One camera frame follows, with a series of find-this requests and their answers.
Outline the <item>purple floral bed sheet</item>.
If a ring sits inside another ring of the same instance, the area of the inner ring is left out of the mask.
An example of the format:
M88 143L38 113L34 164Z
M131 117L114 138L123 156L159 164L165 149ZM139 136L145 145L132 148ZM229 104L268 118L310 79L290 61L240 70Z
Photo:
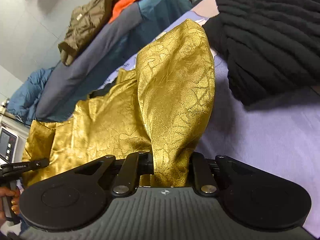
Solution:
M213 52L214 108L196 147L227 155L304 187L312 207L304 227L319 236L319 87L306 87L245 107L232 96L227 64Z

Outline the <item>white control panel device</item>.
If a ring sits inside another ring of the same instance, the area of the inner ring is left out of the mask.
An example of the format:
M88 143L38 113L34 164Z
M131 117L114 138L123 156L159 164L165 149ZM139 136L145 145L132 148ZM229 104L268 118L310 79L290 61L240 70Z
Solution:
M14 161L18 139L18 135L1 127L0 154L4 162L12 163Z

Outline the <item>blue pillow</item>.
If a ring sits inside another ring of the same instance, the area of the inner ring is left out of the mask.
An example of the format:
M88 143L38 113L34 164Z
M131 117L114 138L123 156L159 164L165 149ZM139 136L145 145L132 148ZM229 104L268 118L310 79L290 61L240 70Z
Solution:
M7 112L24 124L31 125L33 120L36 119L37 104L54 69L55 67L41 68L32 72L21 87L10 97Z

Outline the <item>grey bed cover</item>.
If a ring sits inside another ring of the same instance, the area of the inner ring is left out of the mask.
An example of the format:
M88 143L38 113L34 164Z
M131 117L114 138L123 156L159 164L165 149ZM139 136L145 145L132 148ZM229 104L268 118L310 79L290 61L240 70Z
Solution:
M140 8L135 2L127 7L114 22L106 24L69 67L58 64L46 82L37 104L36 119L41 120L52 114L58 103L66 99L84 81L112 47L141 22Z

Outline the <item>gold satin jacket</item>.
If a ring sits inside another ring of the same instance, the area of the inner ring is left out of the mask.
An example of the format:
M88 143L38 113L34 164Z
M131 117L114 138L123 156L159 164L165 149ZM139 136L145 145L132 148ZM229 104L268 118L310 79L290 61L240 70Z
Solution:
M48 158L23 175L29 187L105 155L151 152L154 173L142 185L179 187L205 131L215 93L214 59L204 29L185 20L121 70L105 96L79 101L64 122L33 121L23 161Z

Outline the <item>olive green jacket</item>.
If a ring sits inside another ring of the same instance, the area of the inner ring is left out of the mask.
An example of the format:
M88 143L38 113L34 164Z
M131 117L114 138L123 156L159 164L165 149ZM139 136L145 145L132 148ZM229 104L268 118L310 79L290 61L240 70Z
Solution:
M118 1L91 0L72 11L65 38L58 44L61 62L65 66L70 66L101 31Z

